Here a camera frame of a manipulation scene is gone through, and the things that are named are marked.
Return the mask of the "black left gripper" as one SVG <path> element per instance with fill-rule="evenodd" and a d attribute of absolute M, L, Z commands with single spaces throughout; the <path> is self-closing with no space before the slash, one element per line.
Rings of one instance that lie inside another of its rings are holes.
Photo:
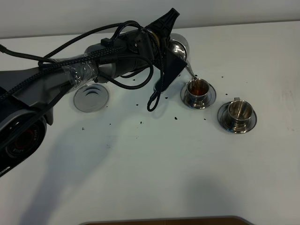
<path fill-rule="evenodd" d="M 158 81 L 170 84 L 180 75 L 186 63 L 169 49 L 169 39 L 173 26 L 179 16 L 174 8 L 149 25 L 146 40 L 147 53 L 152 53 L 152 65 L 162 74 Z"/>

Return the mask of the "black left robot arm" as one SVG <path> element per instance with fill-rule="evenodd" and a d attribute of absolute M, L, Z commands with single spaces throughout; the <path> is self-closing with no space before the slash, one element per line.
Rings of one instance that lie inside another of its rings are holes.
<path fill-rule="evenodd" d="M 144 87 L 154 69 L 160 71 L 147 103 L 156 109 L 160 96 L 186 66 L 170 47 L 171 32 L 179 13 L 171 9 L 143 27 L 136 21 L 110 24 L 90 30 L 61 45 L 44 57 L 14 52 L 4 54 L 35 60 L 38 66 L 0 73 L 0 173 L 4 175 L 31 156 L 41 145 L 47 126 L 53 124 L 53 107 L 73 90 L 83 91 L 88 82 L 111 82 L 127 90 Z M 84 54 L 55 59 L 75 42 L 115 28 L 110 38 L 89 46 Z"/>

